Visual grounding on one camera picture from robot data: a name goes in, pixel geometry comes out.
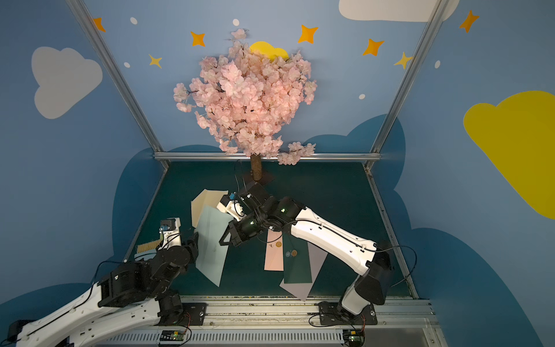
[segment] robotic arm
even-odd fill
[[[178,323],[183,306],[168,288],[198,257],[198,234],[181,245],[179,226],[179,218],[163,220],[164,239],[153,258],[121,264],[40,320],[13,323],[7,340],[17,347],[86,347],[139,326]]]
[[[244,204],[251,212],[243,213]],[[376,243],[323,219],[303,204],[277,200],[257,182],[237,196],[222,197],[218,209],[234,217],[220,245],[237,246],[271,229],[305,239],[333,254],[358,274],[330,313],[351,322],[369,305],[385,302],[390,286],[390,254]],[[183,306],[171,282],[198,257],[198,234],[184,244],[179,218],[162,220],[163,241],[154,257],[123,263],[69,304],[37,321],[10,326],[8,342],[16,347],[88,347],[144,325],[179,325]]]
[[[244,215],[239,201],[252,212]],[[220,245],[238,246],[271,229],[307,240],[349,265],[358,277],[343,294],[335,315],[351,320],[370,303],[385,303],[393,267],[390,254],[378,249],[374,241],[333,225],[291,198],[276,200],[257,182],[247,184],[238,197],[224,196],[218,209],[235,218],[220,239]],[[230,240],[225,242],[228,234]]]

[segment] white cloud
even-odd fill
[[[31,67],[39,84],[35,106],[48,119],[63,115],[102,81],[100,65],[71,48],[39,47]]]
[[[459,0],[450,0],[443,13],[449,18]],[[355,21],[427,22],[436,0],[339,0],[339,12]]]

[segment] tree trunk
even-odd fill
[[[253,180],[260,181],[262,178],[262,160],[258,154],[253,154],[250,156],[250,168]]]

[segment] pink flower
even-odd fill
[[[216,68],[218,66],[218,61],[214,57],[206,57],[200,61],[199,65],[202,70],[207,71]]]
[[[177,109],[183,112],[191,112],[191,109],[193,108],[193,105],[190,104],[184,104],[184,103],[177,103]]]
[[[174,88],[174,101],[181,102],[187,99],[187,90],[185,89],[185,85],[183,83],[178,83],[177,86]]]
[[[303,146],[300,142],[293,142],[287,145],[289,147],[289,151],[293,152],[299,149],[303,149]]]
[[[208,122],[208,120],[203,116],[201,116],[198,112],[195,112],[195,115],[196,115],[196,122],[201,128],[206,129],[207,127],[210,126],[210,122]]]
[[[194,105],[187,104],[188,97],[204,107],[204,115],[195,112],[196,121],[208,128],[226,153],[242,149],[248,156],[278,157],[280,164],[288,165],[312,155],[314,145],[300,142],[289,144],[289,153],[278,153],[283,141],[274,139],[284,124],[291,123],[302,101],[314,100],[317,85],[309,80],[310,62],[300,53],[286,61],[281,57],[270,61],[238,41],[246,37],[243,29],[232,34],[228,57],[206,57],[199,63],[200,78],[191,80],[190,94],[182,83],[174,88],[178,109],[191,111]]]
[[[232,32],[231,35],[233,35],[236,40],[242,40],[246,38],[246,34],[243,29],[238,29],[237,31]]]

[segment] light blue envelope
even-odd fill
[[[230,214],[205,205],[196,226],[199,233],[199,256],[195,266],[217,286],[220,286],[221,273],[228,254],[228,246],[220,246],[220,238],[232,219]]]

